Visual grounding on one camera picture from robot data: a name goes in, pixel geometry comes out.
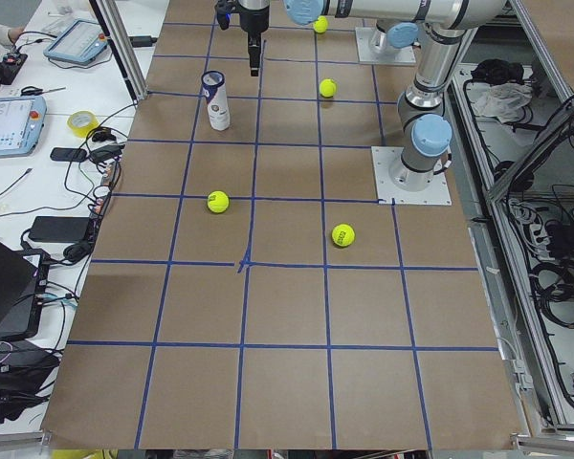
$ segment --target light blue cap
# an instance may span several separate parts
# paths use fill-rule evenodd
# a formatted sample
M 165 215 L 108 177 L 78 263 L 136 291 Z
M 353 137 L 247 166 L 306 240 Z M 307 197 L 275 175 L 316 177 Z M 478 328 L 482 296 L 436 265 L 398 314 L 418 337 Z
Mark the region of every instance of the light blue cap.
M 423 156 L 435 158 L 442 155 L 451 143 L 453 129 L 439 115 L 421 117 L 412 127 L 412 144 Z
M 419 36 L 419 28 L 412 22 L 401 22 L 389 29 L 386 36 L 393 48 L 406 48 Z
M 317 20 L 323 11 L 324 0 L 283 0 L 287 14 L 296 24 L 305 26 Z

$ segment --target cylindrical container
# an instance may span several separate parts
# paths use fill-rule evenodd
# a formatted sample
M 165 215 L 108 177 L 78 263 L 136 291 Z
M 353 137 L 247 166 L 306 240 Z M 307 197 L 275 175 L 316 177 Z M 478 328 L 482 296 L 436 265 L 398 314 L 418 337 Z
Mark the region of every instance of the cylindrical container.
M 224 75 L 216 70 L 205 72 L 202 75 L 202 92 L 207 100 L 210 126 L 217 131 L 224 131 L 230 127 L 230 109 Z

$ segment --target yellow tape roll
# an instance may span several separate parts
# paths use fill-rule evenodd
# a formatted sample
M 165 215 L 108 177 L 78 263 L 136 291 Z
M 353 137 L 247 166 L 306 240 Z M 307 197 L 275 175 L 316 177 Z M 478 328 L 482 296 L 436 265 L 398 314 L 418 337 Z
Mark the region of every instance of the yellow tape roll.
M 73 130 L 77 137 L 87 137 L 87 134 L 89 134 L 92 129 L 96 129 L 98 126 L 98 119 L 92 112 L 76 112 L 68 118 L 68 127 Z

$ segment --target metal plate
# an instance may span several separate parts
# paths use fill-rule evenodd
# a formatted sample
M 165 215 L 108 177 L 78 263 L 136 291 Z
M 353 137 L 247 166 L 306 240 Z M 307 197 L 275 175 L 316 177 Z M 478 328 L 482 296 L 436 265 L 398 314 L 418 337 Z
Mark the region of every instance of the metal plate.
M 403 65 L 413 66 L 416 64 L 414 51 L 411 46 L 401 49 L 395 55 L 377 55 L 370 50 L 370 37 L 374 33 L 371 27 L 356 27 L 355 36 L 357 41 L 357 53 L 362 64 L 380 64 L 380 65 Z
M 402 154 L 402 147 L 373 146 L 374 178 L 379 204 L 415 204 L 420 206 L 450 206 L 451 194 L 444 174 L 434 175 L 430 185 L 422 191 L 401 189 L 389 177 L 389 165 Z

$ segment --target tennis ball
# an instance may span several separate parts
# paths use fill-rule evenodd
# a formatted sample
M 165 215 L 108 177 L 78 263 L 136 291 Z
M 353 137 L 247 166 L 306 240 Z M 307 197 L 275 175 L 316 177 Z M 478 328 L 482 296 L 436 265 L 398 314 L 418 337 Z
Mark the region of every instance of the tennis ball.
M 313 29 L 316 33 L 325 33 L 327 31 L 327 18 L 325 16 L 319 16 L 319 18 L 313 22 Z
M 338 84 L 331 78 L 326 78 L 319 85 L 319 92 L 325 98 L 332 98 L 338 90 Z
M 348 247 L 355 241 L 355 230 L 346 223 L 340 223 L 332 229 L 332 240 L 338 247 Z
M 207 198 L 207 206 L 213 213 L 223 213 L 230 206 L 230 198 L 223 191 L 214 191 Z

